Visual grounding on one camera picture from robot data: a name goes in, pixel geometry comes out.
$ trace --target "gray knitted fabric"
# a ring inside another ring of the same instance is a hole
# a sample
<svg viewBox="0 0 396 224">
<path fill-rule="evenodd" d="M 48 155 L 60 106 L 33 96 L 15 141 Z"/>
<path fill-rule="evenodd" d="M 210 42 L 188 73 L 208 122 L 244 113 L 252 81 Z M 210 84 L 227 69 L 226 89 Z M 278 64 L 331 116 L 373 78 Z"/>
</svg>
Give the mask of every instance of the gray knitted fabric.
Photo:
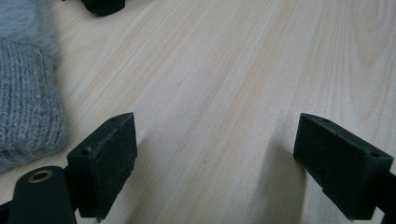
<svg viewBox="0 0 396 224">
<path fill-rule="evenodd" d="M 47 1 L 0 0 L 0 172 L 62 149 L 59 49 Z"/>
</svg>

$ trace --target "black clamp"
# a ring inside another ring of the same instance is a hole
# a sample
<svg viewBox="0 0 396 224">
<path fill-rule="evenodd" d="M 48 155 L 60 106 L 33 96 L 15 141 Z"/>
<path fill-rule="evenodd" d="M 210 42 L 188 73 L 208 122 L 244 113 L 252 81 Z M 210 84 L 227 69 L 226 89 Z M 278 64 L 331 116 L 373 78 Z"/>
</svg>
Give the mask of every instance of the black clamp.
<svg viewBox="0 0 396 224">
<path fill-rule="evenodd" d="M 330 120 L 301 114 L 293 156 L 348 219 L 370 220 L 378 207 L 382 223 L 396 223 L 396 176 L 387 153 Z"/>
<path fill-rule="evenodd" d="M 0 205 L 0 224 L 71 224 L 77 209 L 81 217 L 105 219 L 136 157 L 134 114 L 109 119 L 67 155 L 66 168 L 23 175 L 13 200 Z"/>
<path fill-rule="evenodd" d="M 98 16 L 107 16 L 125 8 L 125 0 L 81 0 L 85 8 Z"/>
</svg>

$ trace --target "light wood surface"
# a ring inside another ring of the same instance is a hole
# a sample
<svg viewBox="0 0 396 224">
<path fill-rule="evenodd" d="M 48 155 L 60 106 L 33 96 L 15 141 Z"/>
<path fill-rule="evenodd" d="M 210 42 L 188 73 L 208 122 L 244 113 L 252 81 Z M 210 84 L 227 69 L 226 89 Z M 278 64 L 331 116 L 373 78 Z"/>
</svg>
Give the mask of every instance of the light wood surface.
<svg viewBox="0 0 396 224">
<path fill-rule="evenodd" d="M 131 111 L 138 158 L 102 223 L 349 223 L 291 156 L 302 112 L 396 156 L 396 1 L 127 0 L 97 18 L 68 0 L 51 10 L 68 146 L 0 174 L 0 203 L 21 175 L 66 166 L 102 122 Z"/>
</svg>

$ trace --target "screw hole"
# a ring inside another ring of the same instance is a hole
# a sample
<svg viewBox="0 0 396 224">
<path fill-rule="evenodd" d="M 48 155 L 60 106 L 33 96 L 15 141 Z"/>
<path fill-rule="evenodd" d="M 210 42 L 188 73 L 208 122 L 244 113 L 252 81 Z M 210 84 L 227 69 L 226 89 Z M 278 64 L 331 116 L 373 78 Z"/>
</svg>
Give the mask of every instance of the screw hole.
<svg viewBox="0 0 396 224">
<path fill-rule="evenodd" d="M 28 181 L 32 184 L 44 181 L 52 176 L 52 171 L 40 171 L 31 175 Z"/>
<path fill-rule="evenodd" d="M 372 153 L 370 153 L 370 156 L 375 157 L 375 158 L 378 158 L 378 157 L 379 157 L 379 154 L 376 153 L 376 152 L 372 152 Z"/>
</svg>

